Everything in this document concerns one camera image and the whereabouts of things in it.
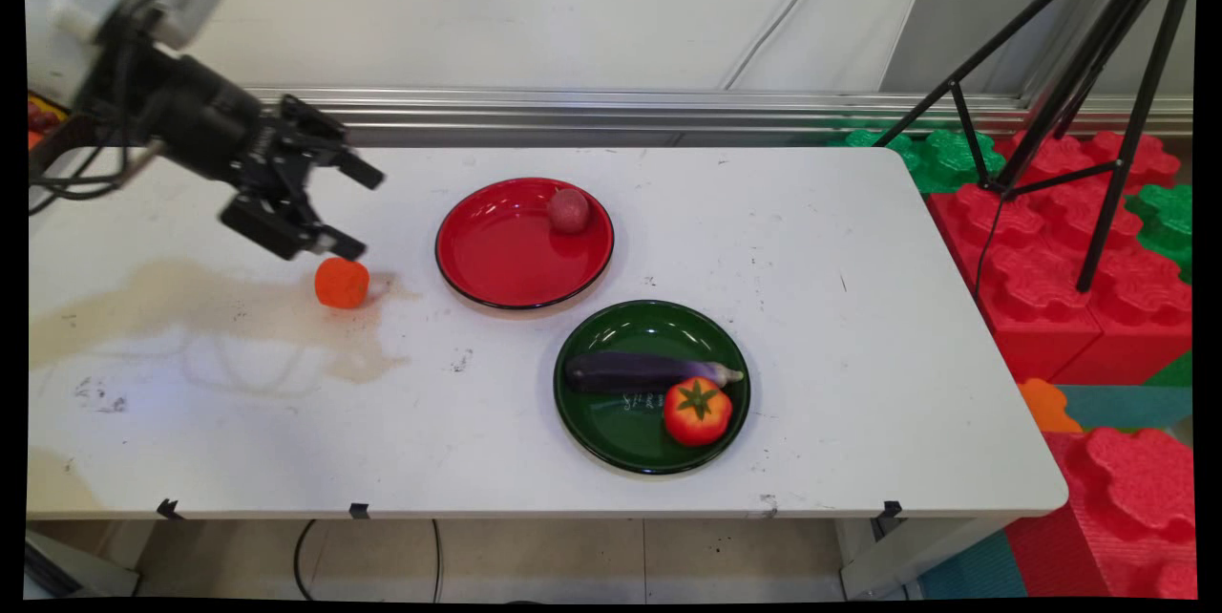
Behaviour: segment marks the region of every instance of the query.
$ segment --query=orange toy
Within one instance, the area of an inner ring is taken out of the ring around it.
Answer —
[[[327,308],[360,308],[369,292],[369,270],[359,261],[329,256],[314,274],[314,296]]]
[[[1026,408],[1035,418],[1040,431],[1064,431],[1064,433],[1081,433],[1081,425],[1074,418],[1066,414],[1066,394],[1044,379],[1028,379],[1018,383],[1018,391],[1026,401]]]

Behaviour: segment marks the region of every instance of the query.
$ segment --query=tomato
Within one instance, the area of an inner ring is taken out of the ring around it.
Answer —
[[[666,392],[662,421],[681,444],[710,444],[726,433],[733,412],[730,397],[716,383],[690,377]]]

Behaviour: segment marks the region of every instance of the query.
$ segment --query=black tripod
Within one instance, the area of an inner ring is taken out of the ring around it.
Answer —
[[[1095,173],[1112,172],[1112,180],[1108,183],[1107,194],[1103,195],[1103,205],[1099,212],[1099,221],[1095,225],[1095,233],[1091,234],[1090,248],[1086,252],[1085,260],[1083,260],[1081,274],[1078,275],[1078,291],[1088,292],[1095,278],[1095,269],[1099,266],[1099,258],[1103,253],[1103,243],[1112,227],[1112,219],[1116,216],[1117,205],[1121,203],[1121,194],[1124,190],[1124,182],[1129,175],[1129,166],[1133,164],[1133,156],[1136,153],[1138,139],[1150,114],[1150,104],[1154,101],[1158,79],[1162,77],[1162,70],[1167,63],[1167,55],[1171,53],[1171,43],[1176,38],[1176,28],[1179,27],[1179,20],[1184,13],[1184,6],[1188,0],[1167,1],[1167,10],[1163,12],[1158,35],[1154,42],[1152,51],[1150,51],[1150,61],[1141,78],[1141,85],[1138,88],[1136,100],[1133,104],[1129,125],[1124,131],[1124,139],[1121,143],[1121,151],[1117,160],[1088,166],[1088,169],[1083,169],[1080,172],[1064,173],[1061,177],[1031,183],[1031,186],[1017,186],[1018,180],[1023,177],[1028,165],[1031,164],[1031,158],[1039,151],[1040,143],[1044,142],[1045,136],[1050,131],[1056,129],[1053,138],[1063,138],[1066,129],[1074,121],[1074,116],[1078,116],[1078,110],[1081,109],[1086,95],[1095,87],[1095,79],[1099,78],[1108,57],[1112,56],[1121,40],[1124,39],[1124,34],[1128,33],[1138,17],[1141,16],[1143,10],[1145,10],[1149,2],[1149,0],[1108,0],[1107,6],[1103,7],[1103,12],[1100,13],[1094,26],[1091,26],[1086,38],[1081,42],[1081,46],[1074,53],[1073,59],[1069,60],[1069,65],[1064,68],[1064,73],[1062,73],[1056,87],[1052,88],[1048,99],[1030,122],[1026,136],[1024,136],[1022,143],[1009,158],[1004,169],[997,173],[996,178],[990,178],[985,169],[984,156],[980,153],[980,144],[976,142],[976,133],[971,127],[971,116],[968,114],[959,82],[1051,1],[1031,1],[1019,16],[1014,17],[1013,21],[1007,23],[1003,29],[985,43],[985,46],[968,57],[959,68],[952,71],[949,77],[934,88],[934,92],[925,95],[925,99],[920,100],[916,107],[913,107],[907,116],[896,122],[887,133],[884,133],[882,138],[879,138],[874,143],[874,147],[886,147],[887,143],[891,143],[892,138],[902,133],[903,129],[907,129],[913,121],[916,121],[918,116],[921,116],[926,109],[949,92],[954,99],[954,106],[959,112],[959,120],[963,122],[963,132],[968,140],[968,147],[971,149],[973,160],[976,164],[979,186],[986,188],[986,190],[1000,192],[1000,200],[997,200],[998,217],[1001,216],[1001,205],[1017,195],[1026,194],[1031,190],[1041,190],[1041,188],[1057,186],[1058,183],[1074,182],[1078,178],[1094,177]],[[981,250],[980,260],[982,264],[984,250]],[[979,282],[980,274],[978,270],[978,291]]]

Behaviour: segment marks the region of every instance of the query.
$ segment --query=tripod leg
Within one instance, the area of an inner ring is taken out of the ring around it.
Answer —
[[[1058,140],[1064,138],[1066,131],[1068,131],[1069,126],[1073,125],[1074,117],[1078,117],[1078,110],[1080,110],[1081,105],[1086,101],[1086,95],[1089,95],[1090,90],[1095,87],[1095,82],[1099,79],[1100,73],[1103,73],[1103,68],[1107,66],[1107,60],[1111,59],[1112,53],[1116,51],[1116,48],[1119,46],[1124,35],[1129,33],[1129,29],[1134,26],[1134,23],[1136,23],[1136,20],[1141,17],[1143,12],[1145,12],[1145,7],[1147,7],[1149,4],[1150,0],[1141,0],[1141,4],[1134,7],[1135,11],[1129,13],[1125,18],[1122,29],[1114,32],[1112,38],[1108,39],[1103,51],[1101,51],[1100,56],[1095,60],[1095,65],[1091,66],[1090,72],[1086,74],[1086,79],[1083,82],[1083,85],[1078,89],[1078,94],[1074,95],[1074,99],[1069,101],[1069,107],[1066,107],[1064,112],[1059,116],[1059,125],[1057,125],[1057,129],[1052,132],[1052,138]]]
[[[1086,258],[1083,260],[1081,274],[1078,275],[1078,291],[1090,291],[1091,282],[1095,280],[1099,258],[1103,255],[1103,243],[1107,242],[1107,234],[1112,231],[1112,219],[1121,204],[1121,194],[1124,190],[1125,178],[1129,177],[1133,156],[1138,151],[1138,139],[1141,138],[1141,131],[1145,128],[1146,117],[1150,115],[1150,104],[1152,104],[1154,94],[1158,89],[1158,79],[1162,78],[1162,70],[1167,66],[1171,43],[1176,39],[1176,29],[1179,28],[1179,20],[1183,17],[1187,5],[1188,0],[1167,0],[1167,11],[1163,12],[1162,24],[1158,26],[1158,35],[1154,40],[1154,49],[1150,50],[1150,62],[1146,65],[1144,77],[1141,77],[1129,126],[1124,131],[1124,139],[1121,143],[1117,169],[1108,182],[1107,195],[1103,195],[1103,208],[1099,211],[1095,233],[1090,236],[1090,248],[1088,248]]]
[[[1112,31],[1123,20],[1124,12],[1130,10],[1130,1],[1108,0],[1107,6],[1103,7],[1103,12],[1095,21],[1095,26],[1091,26],[1090,32],[1086,33],[1086,39],[1083,40],[1081,46],[1078,46],[1078,51],[1074,53],[1073,60],[1069,61],[1057,85],[1052,88],[1052,94],[1044,103],[1044,107],[1040,107],[1040,111],[1035,115],[1030,126],[1028,126],[1023,142],[1018,144],[1009,161],[1003,166],[1001,173],[997,175],[998,186],[1017,186],[1023,173],[1026,172],[1026,166],[1030,165],[1031,156],[1035,155],[1044,137],[1052,129],[1052,122],[1056,121],[1057,115],[1064,109],[1074,88],[1081,85],[1083,78],[1090,70],[1090,62],[1100,55],[1100,50],[1111,37]]]
[[[959,87],[958,81],[951,83],[951,95],[954,96],[954,109],[959,111],[959,122],[963,125],[963,137],[968,139],[971,160],[976,164],[976,183],[978,186],[987,186],[989,170],[985,167],[985,155],[980,151],[976,129],[971,127],[971,114],[968,112],[968,101],[963,99],[963,88]]]
[[[1031,17],[1039,13],[1052,0],[1031,0],[1031,4],[1026,5],[1026,9],[1023,11],[1018,12],[1018,16],[1007,23],[1003,29],[997,31],[997,34],[990,38],[989,42],[978,49],[973,56],[969,56],[967,61],[960,63],[959,68],[952,71],[949,77],[938,83],[938,85],[934,88],[929,95],[925,95],[925,99],[916,103],[916,107],[912,107],[912,110],[906,114],[903,118],[896,122],[891,129],[887,129],[887,133],[882,134],[882,138],[875,140],[874,147],[886,147],[887,143],[891,143],[896,136],[903,133],[903,129],[907,129],[913,121],[916,121],[918,116],[921,116],[926,109],[932,107],[935,101],[942,99],[947,90],[951,90],[951,82],[960,82],[968,73],[971,72],[973,68],[976,68],[981,61],[986,60],[997,48],[1002,46],[1002,44],[1008,40],[1011,35],[1017,33],[1023,26],[1026,24],[1028,21],[1031,20]]]

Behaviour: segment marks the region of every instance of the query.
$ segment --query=black cable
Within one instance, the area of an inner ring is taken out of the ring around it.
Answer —
[[[115,104],[119,109],[119,134],[120,134],[120,162],[119,170],[114,173],[100,175],[100,177],[81,177],[81,173],[88,169],[89,164],[93,164],[99,151],[103,147],[98,147],[90,153],[86,164],[79,166],[78,170],[71,177],[32,177],[29,178],[29,186],[42,186],[48,192],[48,199],[34,205],[29,209],[29,216],[39,214],[43,209],[48,209],[50,204],[55,203],[56,199],[72,199],[72,200],[84,200],[84,199],[99,199],[99,197],[109,195],[114,190],[119,190],[120,182],[127,175],[127,169],[130,164],[128,156],[128,116],[127,116],[127,81],[131,73],[132,55],[136,49],[136,38],[126,38],[122,46],[119,49],[119,57],[115,66]],[[109,140],[114,136],[114,129],[104,138]],[[104,183],[95,188],[95,190],[70,190],[71,186],[88,186],[88,183]]]
[[[992,234],[997,230],[997,222],[1001,221],[1001,208],[1006,204],[1006,197],[1009,195],[1011,190],[1013,190],[1013,187],[1007,187],[1000,195],[997,195],[997,214],[993,214],[993,222],[992,226],[989,227],[989,236],[985,239],[984,247],[980,249],[980,260],[976,261],[976,287],[971,291],[971,297],[974,297],[978,303],[980,300],[980,275],[984,274],[985,270],[985,253],[989,252],[989,244],[992,242]]]
[[[433,578],[433,603],[437,603],[441,600],[441,531],[437,530],[436,520],[430,521],[433,523],[433,543],[436,546],[437,551],[437,567]],[[293,580],[297,581],[297,591],[302,592],[306,601],[314,601],[314,597],[309,595],[309,591],[306,589],[306,582],[302,581],[302,543],[306,543],[306,535],[309,534],[314,523],[318,523],[318,520],[306,523],[306,528],[302,529],[301,536],[297,537],[297,547],[293,548]]]
[[[93,148],[93,151],[89,153],[89,156],[87,156],[86,160],[82,161],[79,166],[77,166],[76,172],[72,173],[72,177],[79,177],[79,175],[83,173],[84,170],[87,170],[89,165],[92,165],[93,161],[98,159],[98,155],[100,155],[103,149],[106,147],[106,143],[109,143],[110,138],[114,138],[115,131],[116,131],[115,127],[111,127],[110,131],[108,131],[108,133],[103,136],[99,147]],[[70,199],[68,197],[65,195],[67,194],[68,190],[53,190],[53,188],[49,186],[45,186],[45,188],[46,188],[46,199],[43,199],[42,203],[35,204],[34,208],[31,208],[29,216],[35,216],[35,214],[44,211],[44,209],[48,209],[50,204],[55,203],[56,199],[61,199],[61,197],[64,197],[65,199]],[[90,194],[88,194],[87,192],[87,194],[71,194],[71,195],[90,195]]]
[[[293,548],[293,579],[297,580],[297,590],[302,592],[306,601],[314,601],[314,597],[306,591],[306,582],[302,581],[302,543],[306,542],[306,535],[309,534],[309,529],[314,526],[318,520],[310,520],[306,523],[306,529],[302,530],[302,535],[297,537],[297,548]]]
[[[433,542],[437,546],[436,575],[433,578],[433,603],[441,601],[441,531],[437,530],[437,521],[433,520]]]

